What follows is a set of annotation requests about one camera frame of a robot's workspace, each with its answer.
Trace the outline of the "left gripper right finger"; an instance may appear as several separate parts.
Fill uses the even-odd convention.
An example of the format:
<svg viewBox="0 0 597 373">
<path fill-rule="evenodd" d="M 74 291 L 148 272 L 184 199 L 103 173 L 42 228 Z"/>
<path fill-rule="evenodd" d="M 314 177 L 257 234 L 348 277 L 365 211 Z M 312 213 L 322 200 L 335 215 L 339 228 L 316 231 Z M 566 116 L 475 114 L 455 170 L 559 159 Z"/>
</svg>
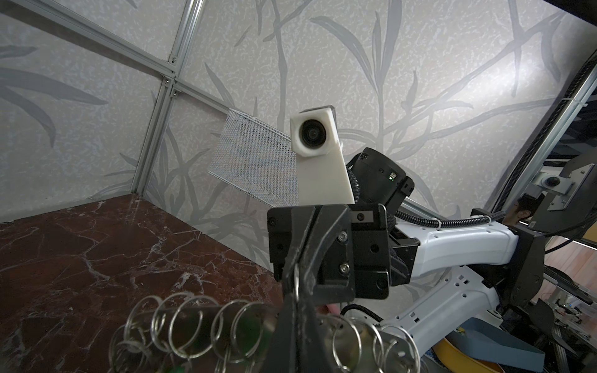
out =
<svg viewBox="0 0 597 373">
<path fill-rule="evenodd" d="M 334 361 L 326 349 L 316 308 L 311 301 L 301 299 L 297 301 L 296 308 L 296 371 L 333 372 Z"/>
</svg>

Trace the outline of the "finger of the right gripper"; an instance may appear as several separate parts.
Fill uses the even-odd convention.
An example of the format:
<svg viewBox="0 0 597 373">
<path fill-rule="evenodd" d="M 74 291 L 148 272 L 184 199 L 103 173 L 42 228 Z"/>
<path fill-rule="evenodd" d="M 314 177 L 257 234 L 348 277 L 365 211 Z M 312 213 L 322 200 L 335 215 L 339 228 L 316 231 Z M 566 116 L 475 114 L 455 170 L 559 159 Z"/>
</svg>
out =
<svg viewBox="0 0 597 373">
<path fill-rule="evenodd" d="M 314 306 L 355 298 L 351 210 L 347 205 L 315 209 L 300 261 L 300 280 L 300 294 Z"/>
<path fill-rule="evenodd" d="M 279 242 L 285 255 L 279 265 L 279 281 L 285 295 L 322 297 L 321 210 L 320 205 L 280 209 Z"/>
</svg>

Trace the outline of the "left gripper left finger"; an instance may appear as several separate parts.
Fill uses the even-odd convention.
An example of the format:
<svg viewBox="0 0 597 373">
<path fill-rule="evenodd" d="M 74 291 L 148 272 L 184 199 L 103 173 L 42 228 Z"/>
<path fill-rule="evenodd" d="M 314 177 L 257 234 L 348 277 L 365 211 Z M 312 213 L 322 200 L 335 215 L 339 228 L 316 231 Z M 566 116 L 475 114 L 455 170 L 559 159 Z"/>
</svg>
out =
<svg viewBox="0 0 597 373">
<path fill-rule="evenodd" d="M 296 301 L 288 294 L 278 315 L 278 324 L 270 340 L 263 372 L 297 372 L 297 326 Z"/>
</svg>

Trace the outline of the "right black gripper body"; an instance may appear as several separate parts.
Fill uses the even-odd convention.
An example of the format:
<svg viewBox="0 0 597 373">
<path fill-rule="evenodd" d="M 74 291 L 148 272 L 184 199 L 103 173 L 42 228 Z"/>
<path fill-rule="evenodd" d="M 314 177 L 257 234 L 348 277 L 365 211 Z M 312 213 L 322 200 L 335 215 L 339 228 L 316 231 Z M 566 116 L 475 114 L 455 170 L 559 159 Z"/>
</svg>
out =
<svg viewBox="0 0 597 373">
<path fill-rule="evenodd" d="M 355 298 L 384 299 L 390 288 L 390 235 L 383 205 L 347 205 L 351 210 Z M 276 281 L 285 252 L 279 242 L 280 209 L 267 213 L 270 262 Z"/>
</svg>

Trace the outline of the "keyring with coloured key tags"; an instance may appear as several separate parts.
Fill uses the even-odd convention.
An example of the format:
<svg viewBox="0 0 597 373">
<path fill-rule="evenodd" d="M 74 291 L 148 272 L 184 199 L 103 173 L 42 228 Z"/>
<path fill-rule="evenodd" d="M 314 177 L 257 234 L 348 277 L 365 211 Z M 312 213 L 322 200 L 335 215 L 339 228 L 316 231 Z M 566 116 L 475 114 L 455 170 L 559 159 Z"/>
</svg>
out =
<svg viewBox="0 0 597 373">
<path fill-rule="evenodd" d="M 282 306 L 206 295 L 149 295 L 113 333 L 112 372 L 263 372 Z M 333 372 L 423 372 L 424 351 L 404 328 L 383 329 L 316 308 Z"/>
</svg>

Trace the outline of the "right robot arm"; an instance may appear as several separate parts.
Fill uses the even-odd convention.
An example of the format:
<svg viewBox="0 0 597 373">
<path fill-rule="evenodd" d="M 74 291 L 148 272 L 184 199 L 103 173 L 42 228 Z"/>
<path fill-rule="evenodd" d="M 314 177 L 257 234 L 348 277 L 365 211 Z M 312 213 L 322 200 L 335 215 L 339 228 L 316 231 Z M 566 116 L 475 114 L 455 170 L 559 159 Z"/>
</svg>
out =
<svg viewBox="0 0 597 373">
<path fill-rule="evenodd" d="M 356 298 L 385 299 L 391 287 L 443 270 L 427 295 L 385 331 L 403 329 L 420 352 L 476 315 L 525 306 L 544 279 L 545 238 L 496 216 L 443 221 L 403 213 L 413 180 L 391 159 L 364 149 L 343 172 L 353 205 L 272 208 L 271 262 L 300 309 Z"/>
</svg>

